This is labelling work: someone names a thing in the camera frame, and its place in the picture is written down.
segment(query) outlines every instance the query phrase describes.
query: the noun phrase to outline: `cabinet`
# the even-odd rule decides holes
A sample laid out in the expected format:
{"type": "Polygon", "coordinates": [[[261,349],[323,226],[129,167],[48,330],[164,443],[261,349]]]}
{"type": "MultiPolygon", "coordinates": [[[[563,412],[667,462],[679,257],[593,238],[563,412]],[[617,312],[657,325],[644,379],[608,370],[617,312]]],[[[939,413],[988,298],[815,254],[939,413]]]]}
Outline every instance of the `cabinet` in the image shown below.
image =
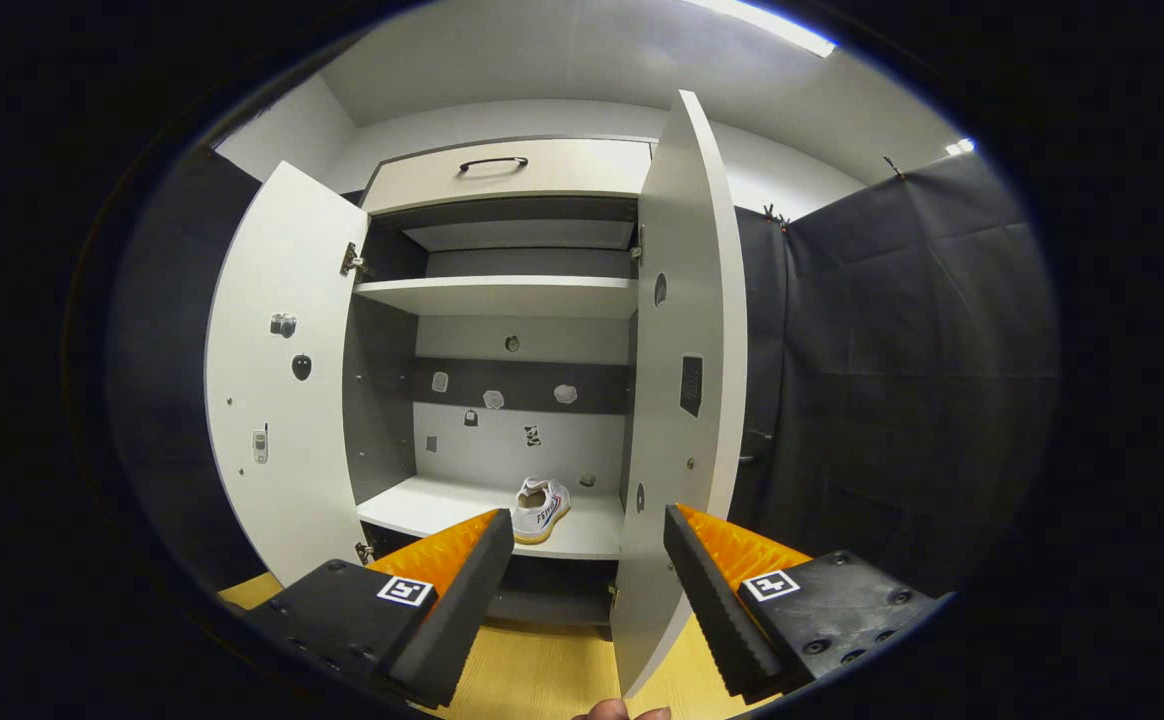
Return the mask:
{"type": "Polygon", "coordinates": [[[654,158],[594,138],[443,150],[382,164],[363,208],[281,164],[227,252],[204,384],[230,505],[282,584],[357,561],[363,527],[423,537],[509,506],[526,475],[567,484],[569,515],[514,556],[555,562],[546,577],[615,564],[631,694],[690,612],[663,506],[728,514],[746,351],[728,178],[681,91],[654,158]],[[528,159],[501,163],[510,179],[457,177],[504,151],[528,159]],[[367,281],[345,272],[349,248],[367,281]],[[505,268],[531,272],[487,272],[505,268]]]}

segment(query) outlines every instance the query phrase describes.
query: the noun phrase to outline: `shoe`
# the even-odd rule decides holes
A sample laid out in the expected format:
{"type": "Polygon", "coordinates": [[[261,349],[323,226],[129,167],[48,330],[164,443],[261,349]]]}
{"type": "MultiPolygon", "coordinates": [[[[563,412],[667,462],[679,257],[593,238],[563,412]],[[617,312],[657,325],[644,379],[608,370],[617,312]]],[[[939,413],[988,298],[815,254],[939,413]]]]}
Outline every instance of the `shoe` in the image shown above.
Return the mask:
{"type": "Polygon", "coordinates": [[[555,480],[524,478],[519,492],[514,493],[514,506],[510,509],[510,529],[514,542],[537,544],[551,537],[560,518],[569,511],[569,491],[555,480]]]}

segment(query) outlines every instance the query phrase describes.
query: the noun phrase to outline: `hand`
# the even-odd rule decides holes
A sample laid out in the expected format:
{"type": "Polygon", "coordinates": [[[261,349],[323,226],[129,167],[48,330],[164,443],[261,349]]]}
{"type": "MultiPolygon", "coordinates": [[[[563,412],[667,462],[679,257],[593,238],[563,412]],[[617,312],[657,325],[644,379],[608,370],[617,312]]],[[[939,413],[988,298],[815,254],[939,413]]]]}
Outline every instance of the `hand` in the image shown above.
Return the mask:
{"type": "MultiPolygon", "coordinates": [[[[576,715],[573,718],[573,720],[629,719],[631,719],[631,715],[627,714],[627,704],[620,700],[601,700],[599,703],[595,703],[595,707],[591,707],[591,712],[587,712],[585,715],[576,715]]],[[[670,708],[659,707],[658,710],[641,712],[641,714],[634,720],[670,720],[670,708]]]]}

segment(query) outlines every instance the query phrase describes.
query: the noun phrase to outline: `wooden floor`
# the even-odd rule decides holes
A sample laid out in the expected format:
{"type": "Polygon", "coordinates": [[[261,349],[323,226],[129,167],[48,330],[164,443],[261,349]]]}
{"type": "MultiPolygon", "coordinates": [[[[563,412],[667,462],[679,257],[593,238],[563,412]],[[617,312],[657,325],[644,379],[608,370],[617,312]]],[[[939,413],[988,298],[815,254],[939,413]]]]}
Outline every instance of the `wooden floor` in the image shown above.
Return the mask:
{"type": "MultiPolygon", "coordinates": [[[[267,573],[219,594],[251,609],[277,592],[281,584],[267,573]]],[[[618,692],[613,643],[595,630],[490,620],[476,635],[453,705],[432,714],[569,720],[618,692]]],[[[627,700],[631,717],[665,706],[675,720],[721,720],[748,707],[724,691],[696,616],[650,683],[627,700]]]]}

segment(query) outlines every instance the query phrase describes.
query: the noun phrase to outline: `open cabinet door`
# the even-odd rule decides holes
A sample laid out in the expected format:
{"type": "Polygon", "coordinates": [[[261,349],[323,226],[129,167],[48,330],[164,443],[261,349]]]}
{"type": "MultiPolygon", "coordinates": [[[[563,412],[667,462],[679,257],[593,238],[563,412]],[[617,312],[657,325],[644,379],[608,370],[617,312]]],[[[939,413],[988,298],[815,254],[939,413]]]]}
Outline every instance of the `open cabinet door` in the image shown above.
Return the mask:
{"type": "Polygon", "coordinates": [[[725,518],[746,404],[746,283],[721,151],[679,91],[640,193],[643,263],[631,479],[610,620],[631,697],[690,615],[663,549],[665,507],[725,518]]]}
{"type": "Polygon", "coordinates": [[[244,535],[285,587],[326,559],[359,562],[355,543],[364,542],[346,469],[354,273],[341,275],[341,263],[367,229],[362,209],[281,163],[235,230],[213,293],[204,401],[217,471],[244,535]],[[276,314],[294,318],[291,333],[272,332],[276,314]]]}

